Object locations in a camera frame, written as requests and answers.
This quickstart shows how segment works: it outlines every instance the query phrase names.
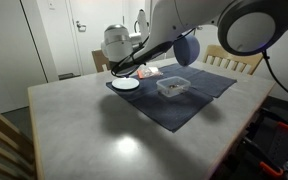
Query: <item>door handle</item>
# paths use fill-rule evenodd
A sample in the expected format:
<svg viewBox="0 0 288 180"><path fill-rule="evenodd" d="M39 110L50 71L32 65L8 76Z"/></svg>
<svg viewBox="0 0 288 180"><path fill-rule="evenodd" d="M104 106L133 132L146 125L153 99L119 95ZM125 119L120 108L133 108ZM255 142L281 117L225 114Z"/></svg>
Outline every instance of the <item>door handle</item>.
<svg viewBox="0 0 288 180"><path fill-rule="evenodd" d="M77 26L79 32L85 32L86 31L86 25L82 25L80 23L80 21L76 21L76 26Z"/></svg>

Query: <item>light switch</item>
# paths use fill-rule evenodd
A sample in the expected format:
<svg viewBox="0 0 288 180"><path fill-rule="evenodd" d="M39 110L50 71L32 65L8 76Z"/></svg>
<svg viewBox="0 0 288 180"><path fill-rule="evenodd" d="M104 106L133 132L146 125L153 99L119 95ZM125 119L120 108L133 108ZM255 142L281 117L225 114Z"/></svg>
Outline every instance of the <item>light switch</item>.
<svg viewBox="0 0 288 180"><path fill-rule="evenodd" d="M54 0L47 0L48 1L48 8L51 10L55 10Z"/></svg>

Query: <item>chair backrest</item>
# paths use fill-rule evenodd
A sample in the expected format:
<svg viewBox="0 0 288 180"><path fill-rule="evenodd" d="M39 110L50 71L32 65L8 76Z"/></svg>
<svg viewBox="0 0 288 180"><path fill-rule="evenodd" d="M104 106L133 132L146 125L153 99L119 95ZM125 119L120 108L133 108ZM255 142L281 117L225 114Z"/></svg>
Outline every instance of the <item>chair backrest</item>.
<svg viewBox="0 0 288 180"><path fill-rule="evenodd" d="M95 62L97 72L103 72L103 65L106 66L107 70L110 70L109 60L104 56L102 50L92 51L93 59Z"/></svg>
<svg viewBox="0 0 288 180"><path fill-rule="evenodd" d="M0 114L0 174L12 179L36 177L32 141Z"/></svg>
<svg viewBox="0 0 288 180"><path fill-rule="evenodd" d="M229 67L230 63L233 63L231 69L239 72L243 72L245 67L249 65L250 68L247 74L253 75L262 59L263 55L261 53L252 56L236 56L225 51L222 46L209 45L207 47L203 62L207 63L207 61L210 61L210 64L221 66L226 69Z"/></svg>

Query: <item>dark blue cloth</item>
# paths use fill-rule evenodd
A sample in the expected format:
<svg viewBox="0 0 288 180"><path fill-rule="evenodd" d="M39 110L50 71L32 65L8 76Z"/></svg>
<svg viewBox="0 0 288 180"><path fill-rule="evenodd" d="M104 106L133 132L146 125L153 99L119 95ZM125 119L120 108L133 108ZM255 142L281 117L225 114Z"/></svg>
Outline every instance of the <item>dark blue cloth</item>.
<svg viewBox="0 0 288 180"><path fill-rule="evenodd" d="M141 79L140 86L132 91L117 90L111 82L106 86L123 99L142 111L164 128L175 132L189 121L204 106L219 97L236 82L229 78L214 75L191 67L173 64L160 68L162 76ZM191 82L185 93L167 98L157 91L156 81L172 76L180 76Z"/></svg>

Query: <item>door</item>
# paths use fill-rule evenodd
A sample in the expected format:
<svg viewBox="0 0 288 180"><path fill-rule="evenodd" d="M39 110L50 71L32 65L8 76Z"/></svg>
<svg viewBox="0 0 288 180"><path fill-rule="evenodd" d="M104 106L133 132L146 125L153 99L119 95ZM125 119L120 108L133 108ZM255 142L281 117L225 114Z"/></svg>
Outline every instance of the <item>door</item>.
<svg viewBox="0 0 288 180"><path fill-rule="evenodd" d="M133 33L138 11L145 9L145 0L69 0L69 3L84 75L96 73L91 52L101 48L105 29L123 24Z"/></svg>
<svg viewBox="0 0 288 180"><path fill-rule="evenodd" d="M27 88L46 82L20 0L0 0L0 112L28 106Z"/></svg>

